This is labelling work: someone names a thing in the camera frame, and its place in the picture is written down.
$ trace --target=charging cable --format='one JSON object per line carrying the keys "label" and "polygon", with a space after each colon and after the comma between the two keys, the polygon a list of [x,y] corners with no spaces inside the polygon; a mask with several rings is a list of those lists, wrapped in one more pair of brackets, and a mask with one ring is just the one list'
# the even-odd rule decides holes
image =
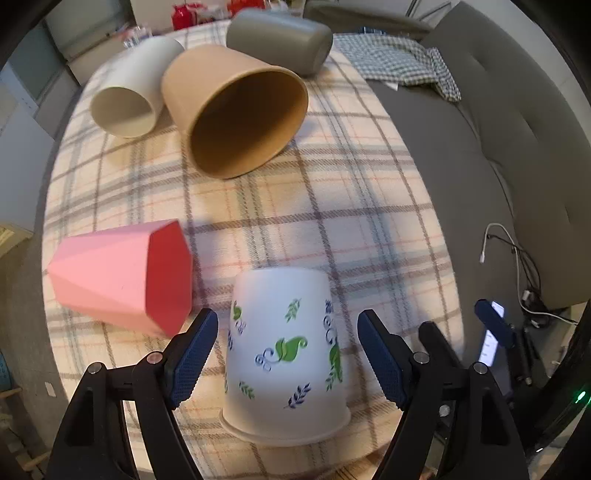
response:
{"label": "charging cable", "polygon": [[520,247],[515,243],[515,241],[513,240],[513,237],[507,231],[507,229],[505,228],[505,226],[503,224],[501,224],[501,223],[489,223],[486,226],[486,229],[484,230],[484,240],[482,242],[482,252],[480,252],[479,262],[481,264],[483,264],[484,261],[485,261],[486,241],[489,238],[488,237],[488,230],[490,230],[491,227],[494,227],[494,226],[503,229],[503,231],[505,232],[505,235],[511,241],[512,250],[514,250],[514,252],[515,252],[515,271],[517,272],[517,300],[519,302],[519,306],[525,312],[529,313],[530,315],[541,315],[541,316],[553,317],[555,319],[562,320],[563,322],[569,323],[570,325],[578,325],[578,323],[575,322],[574,320],[566,319],[564,317],[561,317],[560,315],[555,315],[554,313],[550,313],[550,312],[534,312],[534,311],[530,310],[529,308],[527,308],[525,305],[523,305],[523,300],[521,298],[521,295],[519,294],[519,256],[521,255]]}

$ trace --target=round table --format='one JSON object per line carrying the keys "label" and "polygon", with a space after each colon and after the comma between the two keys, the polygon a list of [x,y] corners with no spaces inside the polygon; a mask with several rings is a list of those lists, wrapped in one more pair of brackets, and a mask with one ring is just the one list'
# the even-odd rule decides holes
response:
{"label": "round table", "polygon": [[[216,22],[171,36],[187,48],[224,44],[227,25]],[[385,399],[363,353],[357,315],[374,309],[414,350],[420,349],[416,333],[426,320],[437,322],[454,348],[463,343],[453,269],[437,216],[379,100],[333,49],[322,71],[306,80],[308,114],[287,147],[249,174],[215,180],[187,161],[166,112],[156,129],[141,138],[116,138],[96,126],[89,103],[113,68],[116,61],[101,67],[86,85],[61,142],[47,194],[44,302],[67,395],[71,398],[90,363],[101,361],[108,368],[135,364],[148,352],[164,349],[168,340],[107,325],[59,305],[46,269],[60,241],[178,218],[194,258],[194,310],[212,308],[220,319],[218,339],[193,395],[175,413],[203,477],[316,476],[356,461],[370,474],[375,457],[379,463],[379,453],[392,438],[400,411]],[[336,437],[310,446],[249,444],[226,433],[217,420],[233,278],[250,268],[274,265],[328,273],[343,338],[352,419]],[[125,413],[137,467],[150,470],[133,403],[126,403]]]}

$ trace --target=gray sofa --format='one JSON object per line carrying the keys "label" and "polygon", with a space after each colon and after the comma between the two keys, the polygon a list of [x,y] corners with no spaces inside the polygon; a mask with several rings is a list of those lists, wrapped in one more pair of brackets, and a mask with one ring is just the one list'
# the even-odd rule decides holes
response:
{"label": "gray sofa", "polygon": [[534,258],[548,308],[591,297],[591,147],[558,88],[505,31],[463,2],[432,31],[318,0],[308,1],[304,16],[334,32],[410,33],[440,50],[462,92],[452,104],[426,87],[396,92],[368,82],[402,135],[441,223],[462,308],[465,362],[478,357],[483,338],[476,300],[496,300],[512,322],[522,319],[510,249],[491,241],[479,263],[488,223],[504,224]]}

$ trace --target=white cup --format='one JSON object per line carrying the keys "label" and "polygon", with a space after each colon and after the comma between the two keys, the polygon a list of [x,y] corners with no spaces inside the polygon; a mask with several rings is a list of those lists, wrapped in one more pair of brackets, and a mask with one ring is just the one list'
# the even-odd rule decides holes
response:
{"label": "white cup", "polygon": [[160,83],[183,46],[173,38],[152,37],[115,60],[105,84],[90,102],[95,123],[118,137],[140,137],[155,126],[164,106]]}
{"label": "white cup", "polygon": [[328,276],[264,268],[236,277],[222,426],[248,442],[295,446],[350,420]]}

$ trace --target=phone screen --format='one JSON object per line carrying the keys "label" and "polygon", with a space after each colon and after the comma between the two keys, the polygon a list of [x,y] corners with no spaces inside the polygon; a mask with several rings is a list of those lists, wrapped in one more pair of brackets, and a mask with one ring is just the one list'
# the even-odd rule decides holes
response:
{"label": "phone screen", "polygon": [[[491,302],[491,306],[495,309],[495,311],[499,314],[501,318],[505,316],[505,308],[503,305],[498,304],[495,301]],[[498,340],[495,336],[491,333],[490,330],[486,331],[486,335],[484,336],[484,342],[482,343],[482,348],[480,349],[480,357],[478,358],[479,362],[482,362],[488,367],[492,366],[493,361],[495,360],[496,349],[499,346]]]}

